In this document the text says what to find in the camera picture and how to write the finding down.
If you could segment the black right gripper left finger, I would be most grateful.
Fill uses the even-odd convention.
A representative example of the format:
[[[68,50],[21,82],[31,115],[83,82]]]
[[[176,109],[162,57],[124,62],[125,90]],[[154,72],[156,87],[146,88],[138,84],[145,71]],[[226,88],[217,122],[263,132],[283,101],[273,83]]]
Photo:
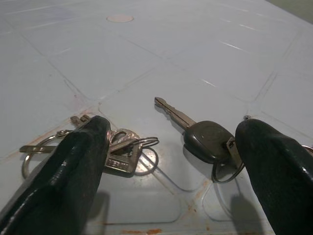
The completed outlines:
[[[110,122],[94,116],[69,133],[0,213],[3,235],[82,233],[109,148]]]

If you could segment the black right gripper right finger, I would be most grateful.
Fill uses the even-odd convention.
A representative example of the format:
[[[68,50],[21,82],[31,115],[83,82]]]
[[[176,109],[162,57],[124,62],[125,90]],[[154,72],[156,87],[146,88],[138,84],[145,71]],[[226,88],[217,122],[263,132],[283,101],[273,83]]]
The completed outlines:
[[[252,188],[277,235],[313,233],[313,157],[295,139],[248,119],[235,133]]]

